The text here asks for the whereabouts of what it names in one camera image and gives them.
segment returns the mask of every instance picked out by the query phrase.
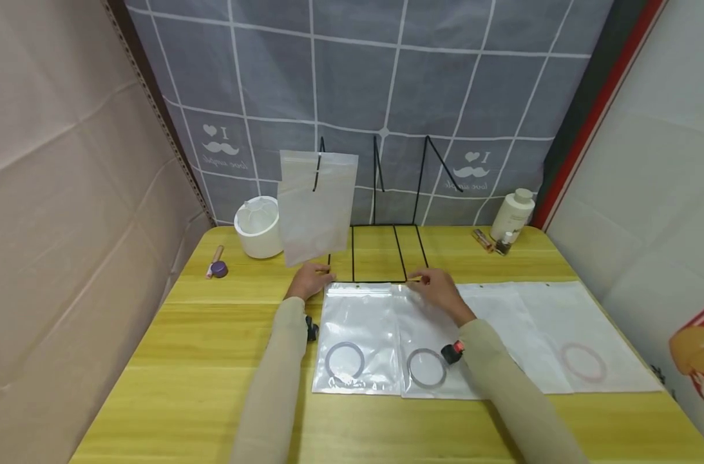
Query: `purple cap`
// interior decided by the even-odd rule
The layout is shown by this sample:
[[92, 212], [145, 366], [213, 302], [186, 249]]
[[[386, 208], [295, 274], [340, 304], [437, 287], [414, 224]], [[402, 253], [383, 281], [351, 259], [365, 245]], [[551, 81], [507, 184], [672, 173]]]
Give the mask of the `purple cap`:
[[224, 262], [215, 262], [210, 265], [214, 277], [223, 278], [228, 275], [228, 266]]

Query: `white grid lines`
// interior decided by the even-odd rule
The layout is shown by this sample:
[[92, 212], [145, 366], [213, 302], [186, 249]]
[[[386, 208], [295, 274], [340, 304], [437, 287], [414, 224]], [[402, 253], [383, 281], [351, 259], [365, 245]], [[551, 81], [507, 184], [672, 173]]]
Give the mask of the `white grid lines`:
[[[486, 30], [483, 33], [483, 42], [480, 43], [480, 48], [484, 48], [486, 44], [486, 40], [488, 40], [488, 32], [490, 31], [490, 25], [493, 20], [493, 11], [495, 10], [495, 0], [491, 0], [491, 8], [488, 13], [488, 23], [486, 24]], [[470, 82], [468, 83], [468, 89], [465, 91], [465, 96], [462, 98], [462, 105], [460, 106], [460, 114], [457, 116], [457, 122], [455, 123], [455, 128], [452, 131], [452, 137], [450, 137], [450, 143], [446, 147], [446, 151], [444, 152], [444, 157], [442, 158], [442, 163], [444, 164], [446, 162], [446, 158], [450, 155], [450, 150], [452, 148], [452, 144], [455, 141], [455, 136], [457, 135], [457, 132], [460, 129], [460, 122], [462, 121], [462, 114], [465, 112], [465, 106], [468, 104], [468, 99], [470, 98], [470, 90], [473, 88], [473, 80], [475, 80], [475, 72], [478, 70], [478, 64], [480, 63], [480, 57], [482, 55], [478, 55], [478, 58], [475, 58], [475, 64], [473, 65], [473, 72], [470, 73]], [[444, 171], [444, 166], [439, 166], [439, 172], [437, 173], [437, 179], [434, 181], [434, 189], [432, 190], [432, 194], [434, 194], [437, 191], [437, 187], [439, 186], [439, 180], [442, 177], [442, 171]], [[432, 200], [434, 200], [434, 195], [429, 197], [429, 204], [426, 205], [426, 211], [424, 212], [424, 218], [421, 220], [421, 225], [426, 224], [426, 219], [429, 217], [429, 210], [431, 209], [432, 206]]]
[[[395, 48], [395, 58], [394, 58], [394, 69], [392, 70], [392, 73], [390, 74], [390, 85], [388, 86], [388, 104], [385, 107], [385, 121], [383, 122], [383, 129], [382, 129], [382, 134], [381, 134], [381, 140], [380, 140], [380, 150], [377, 151], [378, 157], [379, 157], [379, 162], [382, 163], [383, 161], [383, 150], [385, 149], [385, 139], [387, 138], [387, 132], [388, 132], [388, 119], [390, 118], [390, 103], [392, 102], [392, 99], [394, 99], [394, 88], [395, 88], [395, 74], [397, 73], [397, 60], [399, 59], [399, 56], [401, 54], [401, 42], [403, 41], [403, 30], [406, 26], [406, 10], [408, 10], [408, 0], [404, 0], [403, 2], [403, 9], [401, 10], [401, 23], [399, 24], [399, 38], [397, 38], [397, 47]], [[377, 189], [377, 180], [379, 176], [379, 173], [383, 170], [382, 166], [377, 167], [377, 171], [372, 173], [372, 176], [375, 177], [375, 184], [372, 185], [373, 189]], [[376, 197], [375, 195], [372, 195], [372, 200], [370, 201], [370, 224], [372, 224], [372, 215], [375, 212], [375, 202], [376, 202]]]
[[[228, 0], [228, 16], [233, 23], [233, 5], [232, 1]], [[257, 170], [257, 160], [254, 157], [254, 144], [251, 143], [251, 131], [249, 131], [249, 120], [246, 119], [246, 103], [243, 99], [243, 86], [241, 85], [241, 70], [238, 67], [238, 45], [236, 45], [236, 30], [231, 27], [231, 42], [233, 43], [233, 61], [236, 65], [236, 83], [238, 83], [238, 94], [241, 97], [241, 111], [243, 111], [243, 125], [246, 127], [246, 142], [249, 143], [249, 152], [251, 153], [251, 162], [254, 164], [254, 176], [257, 181], [257, 194], [261, 195], [261, 185], [259, 184], [259, 171]]]
[[[560, 26], [558, 26], [558, 30], [555, 33], [555, 37], [553, 38], [553, 42], [550, 44], [550, 51], [553, 51], [553, 48], [555, 47], [555, 44], [558, 42], [558, 37], [560, 37], [560, 31], [563, 29], [563, 24], [566, 23], [566, 18], [568, 17], [568, 14], [571, 11], [571, 7], [573, 6], [573, 0], [571, 0], [571, 3], [568, 4], [568, 8], [566, 8], [566, 12], [563, 14], [563, 19], [560, 22]], [[509, 156], [511, 155], [512, 148], [514, 148], [514, 142], [517, 140], [517, 136], [519, 135], [519, 131], [522, 129], [522, 123], [524, 122], [524, 118], [527, 117], [527, 112], [529, 112], [529, 106], [532, 104], [532, 98], [535, 96], [535, 92], [537, 92], [537, 87], [539, 85], [540, 80], [542, 79], [542, 72], [545, 70], [545, 67], [547, 65], [547, 60], [550, 59], [550, 55], [542, 61], [542, 67], [539, 70], [539, 74], [537, 74], [537, 80], [535, 80], [535, 84], [532, 87], [532, 92], [529, 94], [529, 99], [527, 100], [527, 104], [524, 106], [524, 112], [522, 112], [522, 118], [519, 119], [519, 123], [517, 125], [517, 130], [514, 132], [514, 138], [512, 139], [511, 143], [509, 143], [509, 150], [506, 152], [506, 156], [504, 157], [504, 163], [501, 165], [501, 169], [499, 170], [499, 174], [497, 177], [495, 177], [495, 180], [493, 181], [493, 189], [491, 191], [491, 194], [495, 192], [495, 189], [499, 186], [499, 180], [501, 180], [501, 175], [504, 172], [504, 169], [506, 169], [506, 163], [509, 161]], [[483, 206], [487, 204], [488, 200], [485, 200], [483, 202], [483, 205], [480, 205], [478, 212], [475, 214], [475, 219], [473, 219], [473, 225], [475, 225], [478, 222], [478, 217], [480, 216], [480, 212], [483, 210]]]
[[188, 23], [202, 23], [202, 24], [213, 24], [219, 26], [229, 26], [230, 28], [239, 29], [250, 29], [250, 30], [262, 30], [264, 32], [272, 32], [276, 34], [283, 35], [294, 35], [296, 37], [304, 37], [306, 39], [315, 40], [326, 40], [327, 42], [342, 43], [342, 44], [356, 44], [356, 45], [367, 45], [370, 47], [380, 47], [380, 48], [394, 48], [401, 50], [415, 50], [424, 51], [430, 53], [457, 53], [463, 55], [497, 55], [497, 57], [559, 57], [559, 58], [591, 58], [591, 54], [586, 53], [552, 53], [544, 51], [507, 51], [507, 50], [483, 50], [483, 45], [480, 46], [480, 50], [470, 50], [467, 48], [438, 48], [438, 47], [421, 47], [419, 45], [408, 45], [408, 44], [391, 44], [385, 42], [375, 42], [373, 40], [361, 40], [361, 39], [347, 39], [345, 37], [334, 37], [331, 35], [320, 35], [320, 34], [309, 34], [307, 32], [298, 32], [297, 30], [286, 30], [278, 28], [269, 28], [268, 26], [258, 26], [255, 24], [244, 24], [236, 23], [233, 21], [233, 17], [228, 21], [223, 21], [220, 19], [205, 19], [205, 18], [195, 18], [192, 16], [175, 15], [169, 13], [160, 13], [157, 11], [147, 11], [140, 8], [135, 8], [135, 6], [128, 6], [128, 10], [133, 13], [145, 14], [156, 16], [157, 18], [175, 19], [178, 21], [187, 21]]
[[[248, 119], [249, 121], [264, 121], [264, 122], [288, 122], [292, 124], [306, 124], [308, 126], [313, 126], [318, 124], [318, 126], [324, 126], [324, 127], [329, 127], [333, 129], [338, 129], [339, 131], [347, 131], [347, 132], [358, 132], [358, 133], [376, 133], [376, 135], [383, 136], [384, 131], [372, 131], [371, 129], [356, 129], [356, 128], [350, 128], [350, 127], [343, 127], [343, 126], [335, 126], [333, 124], [329, 124], [327, 122], [323, 121], [306, 121], [306, 119], [287, 119], [287, 118], [281, 118], [281, 117], [260, 117], [260, 116], [243, 116], [243, 114], [239, 113], [228, 113], [226, 111], [217, 111], [217, 110], [210, 110], [206, 108], [197, 108], [196, 106], [189, 106], [188, 104], [179, 104], [177, 102], [172, 102], [170, 99], [166, 97], [166, 95], [161, 96], [165, 102], [170, 104], [171, 106], [174, 106], [176, 108], [184, 108], [189, 111], [196, 111], [198, 113], [206, 113], [206, 114], [215, 114], [216, 116], [230, 116], [230, 117], [238, 117], [241, 119]], [[386, 135], [397, 135], [400, 137], [412, 137], [412, 138], [424, 138], [428, 136], [428, 133], [404, 133], [404, 132], [390, 132], [388, 131]], [[431, 138], [434, 140], [436, 139], [444, 139], [448, 140], [449, 137], [445, 136], [440, 136], [440, 135], [430, 135]], [[514, 138], [511, 135], [505, 135], [501, 137], [454, 137], [455, 140], [468, 140], [468, 141], [474, 141], [474, 142], [489, 142], [493, 140], [511, 140]], [[555, 137], [517, 137], [517, 140], [528, 140], [528, 141], [534, 141], [534, 142], [550, 142], [554, 139]]]
[[318, 143], [318, 92], [316, 91], [316, 38], [313, 36], [313, 0], [308, 0], [310, 16], [310, 69], [313, 76], [313, 146]]
[[[256, 162], [256, 157], [254, 155], [254, 146], [253, 146], [253, 143], [251, 140], [249, 121], [282, 122], [282, 123], [290, 123], [290, 124], [312, 125], [314, 128], [314, 145], [315, 146], [319, 142], [319, 131], [318, 131], [319, 126], [328, 127], [328, 128], [335, 128], [340, 131], [365, 133], [365, 135], [375, 135], [375, 136], [379, 135], [381, 137], [380, 147], [379, 147], [379, 160], [380, 161], [382, 161], [382, 159], [385, 155], [386, 139], [389, 135], [395, 135], [395, 136], [400, 136], [400, 137], [409, 137], [409, 138], [422, 138], [422, 139], [424, 137], [428, 136], [427, 133], [391, 132], [387, 128], [388, 122], [390, 119], [392, 97], [394, 96], [394, 92], [395, 92], [395, 80], [397, 77], [397, 65], [399, 65], [399, 57], [400, 57], [401, 50], [414, 50], [414, 51], [425, 52], [425, 53], [453, 53], [453, 54], [474, 55], [475, 56], [475, 63], [473, 65], [472, 72], [470, 73], [470, 81], [468, 83], [467, 90], [465, 91], [465, 94], [463, 97], [463, 102], [460, 107], [459, 116], [458, 116], [458, 119], [455, 123], [452, 135], [449, 137], [438, 136], [438, 135], [437, 136], [429, 135], [433, 138], [433, 141], [435, 141], [435, 142], [437, 140], [443, 141], [443, 142], [444, 141], [448, 142], [448, 145], [446, 146], [446, 150], [444, 151], [443, 161], [446, 162], [448, 160], [448, 156], [450, 154], [450, 151], [453, 148], [453, 143], [456, 140], [463, 140], [463, 141], [508, 140], [508, 141], [510, 141], [509, 146], [508, 146], [508, 150], [506, 152], [506, 155], [504, 157], [504, 161], [501, 166], [501, 169], [499, 169], [498, 175], [497, 175], [497, 177], [495, 177], [494, 185], [493, 185], [492, 189], [490, 190], [490, 194], [488, 196], [486, 196], [486, 197], [466, 197], [466, 196], [462, 196], [462, 195], [461, 196], [450, 196], [450, 195], [436, 194], [436, 191], [439, 187], [439, 183], [441, 181], [442, 171], [444, 171], [444, 168], [442, 166], [439, 166], [439, 171], [436, 176], [436, 180], [434, 182], [433, 189], [431, 190], [431, 192], [429, 192], [429, 193], [420, 192], [420, 195], [429, 196], [428, 205], [426, 205], [423, 220], [421, 221], [422, 225], [425, 225], [426, 220], [428, 220], [429, 211], [431, 209], [432, 202], [435, 197], [447, 198], [447, 199], [453, 199], [453, 200], [485, 200], [483, 202], [483, 204], [479, 206], [477, 214], [475, 214], [473, 224], [477, 224], [480, 212], [483, 210], [483, 207], [487, 203], [487, 201], [490, 199], [493, 199], [493, 198], [503, 198], [502, 196], [494, 197], [493, 194], [497, 190], [497, 187], [499, 185], [499, 181], [501, 180], [501, 177], [503, 175], [503, 170], [507, 166], [509, 156], [511, 156], [511, 152], [512, 152], [512, 149], [515, 145], [515, 142], [517, 140], [546, 141], [547, 142], [547, 141], [552, 141], [554, 139], [554, 137], [521, 137], [521, 136], [519, 136], [519, 132], [521, 131], [524, 119], [527, 116], [527, 113], [529, 111], [529, 107], [531, 107], [531, 103], [532, 103], [534, 95], [537, 91], [538, 85], [541, 82], [543, 71], [546, 69], [547, 60], [552, 57], [568, 58], [568, 59], [589, 59], [589, 58], [591, 58], [591, 54], [553, 53], [553, 49], [555, 48], [557, 40], [560, 37], [563, 25], [566, 23], [566, 18], [568, 16], [569, 12], [571, 11], [573, 1], [575, 1], [575, 0], [571, 0], [570, 4], [567, 6], [566, 12], [563, 14], [560, 26], [558, 26], [556, 35], [554, 36], [552, 43], [551, 43], [551, 46], [550, 46], [550, 49], [547, 52], [545, 52], [545, 51], [518, 52], [518, 51], [506, 51], [506, 50], [484, 50], [485, 44], [487, 43], [487, 40], [488, 40], [488, 35], [489, 35], [490, 29], [491, 29], [491, 25], [493, 22], [495, 2], [497, 0], [491, 0], [490, 12], [489, 12], [489, 16], [488, 16], [488, 23], [487, 23], [485, 31], [484, 31], [482, 43], [480, 43], [480, 48], [477, 50], [458, 49], [458, 48], [423, 47], [423, 46], [419, 46], [419, 45], [409, 45], [409, 44], [402, 43], [403, 36], [404, 36], [403, 33], [404, 33], [404, 29], [405, 29], [405, 22], [406, 22], [406, 11], [408, 8], [409, 0], [404, 0], [403, 5], [402, 5], [401, 18], [400, 18], [400, 23], [399, 23], [399, 35], [397, 35], [397, 42], [396, 43], [380, 43], [380, 42], [371, 41], [371, 40], [348, 39], [348, 38], [335, 37], [335, 36], [330, 36], [330, 35], [319, 35], [319, 34], [316, 34], [316, 28], [314, 27], [314, 2], [313, 2], [313, 0], [307, 0], [307, 1], [308, 1], [308, 8], [309, 8], [309, 13], [308, 13], [308, 15], [309, 15], [309, 33], [298, 32], [298, 31], [294, 31], [294, 30], [284, 30], [284, 29], [280, 29], [280, 28], [271, 28], [270, 26], [260, 26], [260, 25], [255, 25], [255, 24], [237, 23], [234, 20], [233, 0], [226, 0], [226, 4], [228, 6], [228, 21], [226, 21], [224, 19], [204, 19], [204, 18], [196, 18], [196, 17], [191, 17], [191, 16], [185, 16], [185, 15], [167, 14], [167, 13], [153, 11], [151, 8], [151, 0], [146, 0], [147, 10], [134, 8], [133, 6], [127, 6], [128, 10], [130, 10], [131, 13], [149, 15], [151, 17], [151, 22], [153, 24], [153, 28], [155, 29], [157, 42], [158, 42], [158, 45], [160, 46], [160, 51], [161, 51], [161, 54], [163, 55], [163, 59], [165, 60], [166, 70], [168, 72], [169, 78], [171, 79], [172, 87], [174, 88], [174, 91], [175, 91], [176, 102], [170, 101], [170, 99], [166, 98], [166, 96], [162, 96], [162, 97], [168, 104], [170, 104], [171, 106], [174, 106], [175, 108], [180, 109], [180, 113], [182, 114], [182, 120], [184, 122], [185, 129], [186, 129], [186, 135], [187, 135], [187, 138], [189, 139], [189, 143], [190, 143], [192, 152], [195, 154], [195, 160], [196, 160], [197, 166], [194, 166], [191, 163], [190, 163], [190, 165], [191, 165], [192, 169], [195, 169], [200, 172], [200, 177], [202, 178], [202, 184], [205, 186], [204, 193], [206, 195], [206, 199], [208, 200], [208, 204], [210, 205], [210, 208], [211, 208], [214, 216], [216, 216], [216, 210], [214, 208], [214, 205], [212, 204], [212, 201], [210, 198], [210, 192], [208, 191], [207, 185], [205, 183], [205, 176], [206, 175], [214, 175], [214, 176], [219, 176], [219, 177], [228, 177], [228, 178], [236, 179], [236, 180], [248, 180], [250, 182], [255, 182], [259, 195], [261, 195], [260, 182], [273, 182], [273, 184], [277, 184], [277, 182], [279, 182], [277, 180], [271, 180], [271, 179], [260, 179], [260, 177], [258, 175], [258, 166], [257, 166], [257, 162]], [[158, 33], [156, 18], [171, 19], [171, 20], [175, 20], [175, 21], [189, 21], [189, 23], [213, 24], [213, 25], [219, 25], [219, 26], [226, 26], [227, 28], [230, 29], [231, 42], [233, 42], [232, 45], [233, 45], [234, 66], [236, 68], [236, 87], [237, 87], [238, 93], [240, 95], [240, 103], [241, 103], [242, 113], [229, 113], [229, 112], [224, 112], [224, 111], [210, 110], [210, 109], [206, 109], [206, 108], [197, 108], [194, 106], [187, 106], [186, 104], [182, 104], [180, 94], [176, 88], [176, 81], [175, 81], [174, 75], [172, 74], [171, 68], [169, 67], [169, 62], [168, 62], [168, 58], [166, 55], [166, 50], [163, 46], [161, 36]], [[310, 53], [311, 64], [310, 65], [312, 68], [313, 121], [306, 121], [306, 119], [258, 117], [258, 116], [249, 116], [249, 114], [247, 114], [245, 96], [244, 96], [244, 92], [243, 92], [242, 77], [241, 77], [241, 73], [240, 73], [238, 44], [236, 44], [235, 28], [239, 28], [239, 29], [243, 29], [243, 30], [258, 30], [258, 31], [264, 31], [264, 32], [269, 32], [269, 33], [273, 33], [273, 34], [297, 36], [297, 37], [302, 37], [302, 38], [309, 40], [310, 50], [311, 50], [311, 53]], [[316, 41], [317, 40], [322, 40], [322, 41], [332, 42], [332, 43], [356, 44], [356, 45], [363, 45], [366, 47], [378, 47], [378, 48], [387, 48], [387, 49], [394, 49], [395, 50], [395, 58], [394, 58], [394, 63], [392, 64], [392, 73], [391, 73], [391, 77], [390, 77], [389, 92], [387, 95], [387, 102], [386, 102], [385, 121], [384, 121], [383, 127], [381, 129], [370, 130], [370, 129], [348, 128], [348, 127], [336, 126], [333, 124], [329, 124], [327, 122], [318, 121], [318, 83], [317, 83], [317, 77], [316, 77]], [[460, 125], [461, 125], [463, 113], [464, 113], [465, 107], [467, 106], [468, 99], [470, 97], [470, 93], [473, 89], [475, 74], [477, 73], [477, 70], [479, 67], [480, 58], [483, 57], [483, 55], [503, 55], [504, 57], [541, 57], [541, 58], [543, 58], [543, 62], [542, 62], [542, 67], [539, 70], [539, 73], [537, 75], [536, 82], [533, 85], [531, 94], [529, 94], [529, 99], [526, 103], [526, 107], [524, 108], [524, 112], [522, 114], [522, 117], [521, 117], [521, 119], [519, 119], [517, 129], [513, 135], [502, 135], [502, 136], [498, 136], [498, 137], [458, 137], [457, 133], [458, 133]], [[207, 169], [202, 169], [200, 157], [196, 151], [195, 142], [192, 138], [189, 124], [187, 123], [186, 110], [200, 112], [200, 113], [214, 114], [216, 116], [236, 117], [236, 118], [243, 119], [243, 123], [244, 123], [245, 130], [246, 130], [247, 143], [249, 145], [251, 162], [254, 165], [254, 169], [253, 169], [254, 170], [254, 172], [253, 172], [254, 177], [252, 178], [252, 177], [241, 177], [241, 176], [234, 176], [234, 175], [228, 175], [228, 174], [221, 174], [219, 172], [213, 172], [213, 171], [207, 170], [207, 169], [210, 169], [210, 167], [208, 167], [208, 166], [206, 166]], [[374, 172], [374, 177], [375, 177], [375, 181], [374, 181], [374, 184], [372, 187], [356, 186], [356, 189], [378, 191], [379, 189], [377, 188], [377, 182], [378, 182], [378, 178], [380, 178], [380, 170], [376, 170]], [[410, 190], [385, 189], [385, 191], [396, 191], [396, 192], [401, 192], [404, 194], [416, 195], [415, 191], [410, 191]], [[371, 204], [370, 204], [370, 223], [372, 223], [373, 205], [374, 205], [374, 201], [371, 202]], [[219, 222], [221, 224], [232, 224], [231, 221], [220, 220], [217, 218], [216, 218], [216, 220], [217, 220], [217, 222]]]
[[[192, 169], [200, 170], [199, 167], [195, 166], [192, 163], [189, 163], [190, 167]], [[210, 176], [217, 176], [217, 177], [227, 177], [229, 179], [236, 179], [236, 180], [250, 180], [251, 182], [255, 181], [254, 177], [241, 177], [241, 176], [234, 176], [230, 174], [223, 174], [220, 172], [213, 172], [213, 171], [201, 171], [202, 174], [210, 175]], [[260, 182], [270, 182], [270, 184], [279, 184], [278, 180], [274, 179], [259, 179]], [[355, 186], [355, 189], [362, 189], [362, 190], [373, 190], [372, 187], [368, 186]], [[414, 190], [402, 190], [402, 189], [385, 189], [385, 191], [396, 191], [399, 193], [409, 193], [411, 195], [416, 195], [416, 192]], [[450, 195], [439, 195], [439, 194], [430, 194], [430, 193], [420, 193], [419, 196], [430, 196], [434, 195], [437, 198], [448, 198], [450, 200], [483, 200], [487, 197], [454, 197]]]
[[[146, 0], [146, 6], [148, 8], [148, 12], [150, 13], [151, 11], [151, 1]], [[153, 32], [156, 33], [156, 40], [158, 40], [158, 47], [161, 48], [161, 54], [164, 57], [164, 63], [166, 64], [166, 70], [168, 72], [168, 77], [171, 80], [171, 86], [174, 88], [174, 94], [176, 97], [177, 103], [180, 103], [181, 106], [181, 99], [179, 97], [179, 90], [176, 88], [176, 81], [174, 80], [174, 74], [171, 73], [171, 67], [168, 64], [168, 58], [166, 57], [166, 50], [164, 49], [164, 44], [161, 42], [161, 35], [158, 33], [158, 26], [156, 25], [156, 19], [151, 16], [151, 23], [153, 24]], [[208, 204], [210, 205], [210, 210], [212, 210], [213, 216], [215, 216], [215, 208], [212, 204], [212, 200], [210, 200], [210, 192], [208, 191], [208, 184], [205, 183], [205, 176], [202, 175], [202, 170], [199, 169], [200, 167], [200, 158], [197, 157], [197, 151], [195, 150], [195, 142], [192, 141], [192, 133], [189, 131], [189, 126], [187, 126], [187, 117], [184, 114], [184, 109], [180, 108], [180, 111], [182, 113], [182, 121], [184, 121], [184, 126], [186, 127], [187, 131], [187, 138], [189, 139], [189, 145], [192, 147], [192, 153], [195, 154], [195, 158], [197, 160], [197, 168], [200, 171], [200, 176], [202, 178], [202, 187], [205, 189], [205, 196], [207, 197]]]

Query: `mustache print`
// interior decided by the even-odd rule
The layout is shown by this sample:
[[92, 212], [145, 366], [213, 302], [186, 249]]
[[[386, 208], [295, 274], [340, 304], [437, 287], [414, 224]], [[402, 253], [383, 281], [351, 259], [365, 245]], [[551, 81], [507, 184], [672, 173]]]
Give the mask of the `mustache print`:
[[235, 155], [238, 153], [238, 148], [234, 148], [230, 146], [228, 143], [218, 143], [218, 142], [210, 142], [207, 145], [202, 143], [202, 146], [206, 148], [207, 151], [210, 151], [211, 153], [219, 153], [219, 152], [224, 152], [226, 155]]
[[487, 175], [490, 172], [490, 169], [486, 171], [482, 167], [477, 167], [477, 168], [471, 168], [470, 166], [465, 166], [462, 169], [455, 169], [454, 171], [455, 176], [458, 177], [467, 177], [467, 176], [473, 176], [473, 177], [483, 177]]

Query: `white bottle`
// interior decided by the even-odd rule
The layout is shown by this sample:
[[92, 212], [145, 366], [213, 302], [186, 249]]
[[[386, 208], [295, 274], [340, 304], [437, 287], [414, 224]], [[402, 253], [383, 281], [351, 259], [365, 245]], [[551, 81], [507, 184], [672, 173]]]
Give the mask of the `white bottle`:
[[499, 214], [495, 215], [493, 226], [490, 230], [491, 237], [498, 241], [504, 238], [507, 231], [512, 231], [511, 241], [514, 242], [527, 224], [529, 215], [535, 209], [532, 192], [527, 189], [517, 189], [514, 193], [506, 195], [501, 204]]

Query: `bracelet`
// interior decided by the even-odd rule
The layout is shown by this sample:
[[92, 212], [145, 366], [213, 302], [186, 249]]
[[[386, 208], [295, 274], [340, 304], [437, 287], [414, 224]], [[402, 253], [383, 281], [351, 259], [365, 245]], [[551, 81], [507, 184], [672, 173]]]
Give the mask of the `bracelet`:
[[[570, 350], [583, 351], [592, 358], [594, 358], [596, 362], [599, 363], [599, 373], [596, 376], [588, 376], [584, 373], [577, 371], [576, 368], [571, 366], [571, 364], [568, 362], [568, 351]], [[601, 383], [607, 378], [607, 365], [602, 359], [602, 357], [599, 356], [599, 353], [592, 350], [592, 348], [587, 347], [586, 345], [582, 345], [581, 343], [570, 342], [563, 345], [563, 348], [561, 348], [560, 350], [560, 360], [563, 362], [563, 365], [565, 365], [566, 369], [570, 373], [585, 382]]]
[[[419, 379], [416, 379], [416, 377], [414, 376], [414, 372], [411, 371], [411, 361], [414, 359], [415, 356], [419, 356], [420, 354], [424, 353], [434, 356], [439, 361], [439, 365], [442, 368], [442, 376], [438, 381], [434, 382], [433, 384], [424, 383]], [[444, 381], [446, 380], [446, 365], [444, 358], [441, 357], [439, 353], [434, 350], [430, 350], [429, 348], [417, 348], [416, 350], [412, 351], [411, 354], [408, 355], [408, 360], [406, 361], [406, 368], [408, 369], [408, 375], [409, 377], [411, 377], [411, 381], [414, 382], [416, 385], [420, 386], [421, 388], [438, 388], [444, 385]]]
[[357, 355], [359, 355], [359, 369], [357, 372], [355, 372], [352, 375], [352, 379], [357, 379], [362, 375], [362, 371], [365, 370], [365, 354], [362, 353], [362, 350], [360, 347], [358, 347], [355, 343], [352, 342], [340, 342], [337, 343], [336, 345], [332, 346], [331, 348], [328, 349], [328, 352], [326, 353], [326, 373], [328, 374], [328, 377], [336, 380], [337, 382], [341, 383], [342, 385], [339, 386], [344, 386], [344, 387], [353, 387], [355, 385], [350, 385], [347, 384], [347, 382], [344, 382], [343, 380], [339, 379], [335, 373], [331, 371], [331, 356], [334, 354], [335, 351], [337, 351], [339, 348], [344, 348], [344, 347], [349, 347], [352, 348], [352, 350], [357, 352]]

